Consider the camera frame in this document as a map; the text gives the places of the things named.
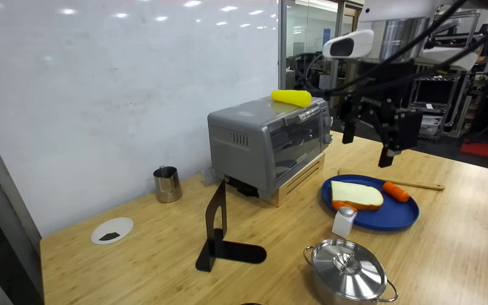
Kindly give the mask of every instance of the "stainless steel cup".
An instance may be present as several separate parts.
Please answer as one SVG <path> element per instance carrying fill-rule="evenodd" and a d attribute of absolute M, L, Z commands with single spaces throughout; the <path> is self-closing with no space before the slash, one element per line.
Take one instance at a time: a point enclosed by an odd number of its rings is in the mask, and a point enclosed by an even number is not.
<path fill-rule="evenodd" d="M 160 165 L 153 170 L 155 196 L 159 201 L 175 201 L 181 196 L 177 170 L 172 165 Z"/>

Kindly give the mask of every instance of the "blue plate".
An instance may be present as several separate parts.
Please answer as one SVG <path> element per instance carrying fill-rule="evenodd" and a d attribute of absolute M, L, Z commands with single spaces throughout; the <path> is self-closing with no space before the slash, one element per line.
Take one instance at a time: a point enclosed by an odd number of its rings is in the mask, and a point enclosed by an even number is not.
<path fill-rule="evenodd" d="M 377 187 L 382 194 L 382 204 L 379 209 L 358 209 L 353 223 L 358 226 L 372 228 L 372 230 L 401 230 L 411 226 L 411 223 L 418 216 L 418 206 L 413 197 L 404 203 L 396 201 L 392 196 L 386 194 L 381 186 L 384 181 L 374 179 L 369 175 L 357 175 L 357 174 L 340 174 L 331 175 L 321 186 L 321 201 L 323 204 L 335 213 L 335 208 L 330 204 L 330 181 L 345 181 L 345 182 L 357 182 Z"/>

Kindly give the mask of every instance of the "whiteboard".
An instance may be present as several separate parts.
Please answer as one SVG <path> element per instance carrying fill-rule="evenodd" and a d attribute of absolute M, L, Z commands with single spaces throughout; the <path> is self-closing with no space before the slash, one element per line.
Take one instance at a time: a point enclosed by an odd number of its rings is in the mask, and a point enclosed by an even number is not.
<path fill-rule="evenodd" d="M 192 3 L 0 0 L 0 153 L 42 235 L 203 172 L 206 113 L 277 86 L 274 0 Z"/>

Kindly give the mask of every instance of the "wooden countertop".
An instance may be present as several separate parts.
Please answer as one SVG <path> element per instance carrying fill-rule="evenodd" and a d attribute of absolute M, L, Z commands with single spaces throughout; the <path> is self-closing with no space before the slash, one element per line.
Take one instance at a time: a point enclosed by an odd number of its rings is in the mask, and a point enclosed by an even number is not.
<path fill-rule="evenodd" d="M 318 189 L 338 167 L 445 184 L 443 191 L 404 186 L 419 206 L 413 226 L 350 231 L 381 260 L 397 287 L 396 303 L 488 303 L 488 169 L 414 150 L 379 169 L 379 147 L 365 138 L 342 145 L 333 133 L 323 170 L 279 206 L 228 192 L 225 238 L 262 245 L 262 264 L 216 258 L 211 272 L 194 269 L 216 187 L 199 175 L 182 181 L 175 203 L 145 194 L 50 233 L 40 240 L 45 303 L 320 303 L 301 250 L 331 236 Z M 113 216 L 130 216 L 133 230 L 114 243 L 91 243 L 91 230 Z"/>

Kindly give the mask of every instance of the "pot lid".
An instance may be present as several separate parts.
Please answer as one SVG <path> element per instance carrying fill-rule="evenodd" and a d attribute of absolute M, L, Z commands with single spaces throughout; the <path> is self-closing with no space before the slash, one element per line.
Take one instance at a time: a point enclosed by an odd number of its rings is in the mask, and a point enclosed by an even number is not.
<path fill-rule="evenodd" d="M 375 255 L 345 238 L 316 243 L 313 267 L 330 291 L 350 299 L 374 299 L 386 287 L 386 275 Z"/>

